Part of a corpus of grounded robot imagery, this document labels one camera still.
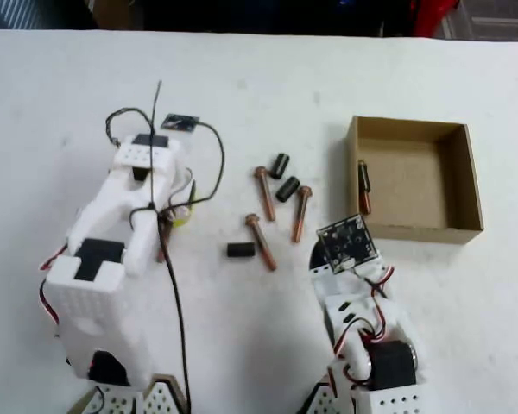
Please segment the white table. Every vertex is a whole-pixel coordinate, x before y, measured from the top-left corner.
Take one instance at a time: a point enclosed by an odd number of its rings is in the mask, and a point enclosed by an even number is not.
[[[194,412],[293,413],[325,371],[307,262],[314,230],[345,216],[342,140],[358,114],[470,126],[486,230],[466,246],[377,246],[431,351],[442,412],[518,413],[518,43],[119,32],[0,32],[0,412],[65,412],[88,387],[50,335],[36,268],[105,178],[105,117],[149,110],[158,79],[159,117],[201,116],[226,146],[217,197],[171,247]],[[144,125],[128,116],[113,128]],[[258,258],[227,261],[223,248],[249,238],[244,215],[262,214],[250,174],[278,152],[314,196],[298,246],[294,204],[263,223],[279,261],[268,273]],[[189,161],[203,193],[217,154],[207,131],[195,135]],[[157,370],[181,383],[167,270],[148,286]]]

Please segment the black rubber spacer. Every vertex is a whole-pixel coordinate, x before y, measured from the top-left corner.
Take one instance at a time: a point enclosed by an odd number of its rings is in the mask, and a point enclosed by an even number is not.
[[[256,244],[252,241],[247,243],[227,243],[226,255],[228,257],[253,257],[256,255]]]
[[[282,203],[286,203],[298,188],[300,188],[300,181],[296,177],[290,177],[276,192],[276,199]]]
[[[290,161],[288,154],[280,153],[276,157],[275,163],[268,172],[273,179],[281,179],[284,171],[286,171],[287,163]]]

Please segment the circuit board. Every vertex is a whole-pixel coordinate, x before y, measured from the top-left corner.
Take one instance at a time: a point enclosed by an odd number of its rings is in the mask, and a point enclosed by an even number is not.
[[[169,114],[161,124],[162,129],[193,132],[199,122],[197,116]]]
[[[317,235],[334,273],[341,273],[378,257],[360,214],[317,230]]]

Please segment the yellow component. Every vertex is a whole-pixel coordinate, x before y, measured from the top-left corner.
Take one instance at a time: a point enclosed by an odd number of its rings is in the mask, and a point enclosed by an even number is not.
[[[196,180],[192,182],[192,189],[190,190],[190,197],[188,198],[188,201],[191,202],[196,199]],[[188,223],[188,220],[192,218],[192,212],[193,212],[193,204],[190,204],[190,215],[185,218],[175,219],[173,221],[173,227],[180,227]]]

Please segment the cardboard box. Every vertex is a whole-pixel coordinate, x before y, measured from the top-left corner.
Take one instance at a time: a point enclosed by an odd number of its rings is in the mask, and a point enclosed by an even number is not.
[[[359,213],[364,160],[374,237],[463,244],[483,231],[466,125],[355,116],[348,140],[350,214]]]

